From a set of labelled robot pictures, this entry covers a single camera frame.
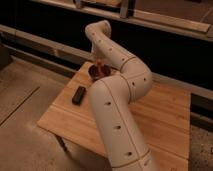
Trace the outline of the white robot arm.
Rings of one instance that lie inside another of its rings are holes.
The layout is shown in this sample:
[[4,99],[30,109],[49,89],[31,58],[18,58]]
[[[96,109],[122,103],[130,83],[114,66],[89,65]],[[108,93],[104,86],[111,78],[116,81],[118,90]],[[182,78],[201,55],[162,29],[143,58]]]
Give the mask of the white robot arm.
[[159,171],[128,107],[145,96],[152,86],[149,67],[137,56],[110,39],[106,20],[86,26],[95,58],[106,57],[119,71],[95,81],[89,101],[113,171]]

